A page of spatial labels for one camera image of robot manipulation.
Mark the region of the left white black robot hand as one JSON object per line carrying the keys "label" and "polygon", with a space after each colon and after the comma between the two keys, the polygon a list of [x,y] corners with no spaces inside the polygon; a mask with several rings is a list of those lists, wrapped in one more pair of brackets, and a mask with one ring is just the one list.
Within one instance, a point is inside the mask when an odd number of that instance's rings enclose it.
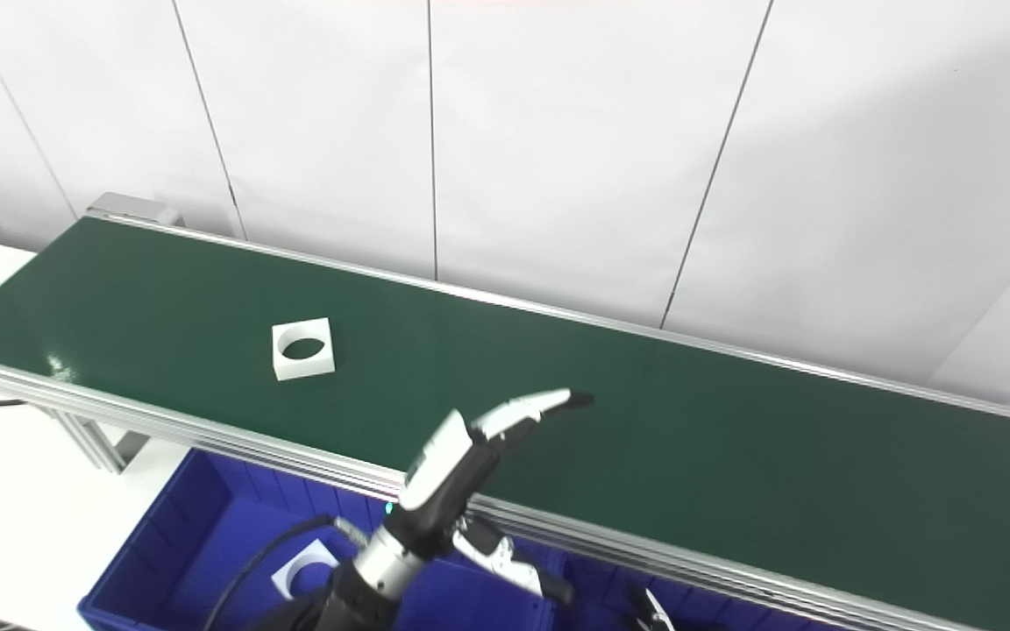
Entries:
{"label": "left white black robot hand", "polygon": [[546,416],[593,400],[560,388],[506,401],[473,422],[452,410],[406,471],[393,507],[354,562],[360,577],[398,600],[426,563],[457,551],[497,579],[569,606],[572,584],[518,556],[510,536],[466,509],[502,457]]}

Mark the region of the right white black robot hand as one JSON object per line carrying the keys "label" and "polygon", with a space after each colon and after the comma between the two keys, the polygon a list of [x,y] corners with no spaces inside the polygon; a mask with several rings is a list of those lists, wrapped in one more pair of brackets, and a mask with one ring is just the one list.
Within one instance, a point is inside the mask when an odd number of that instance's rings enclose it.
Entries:
{"label": "right white black robot hand", "polygon": [[673,620],[649,588],[628,584],[625,594],[634,608],[634,614],[629,618],[629,630],[676,630]]}

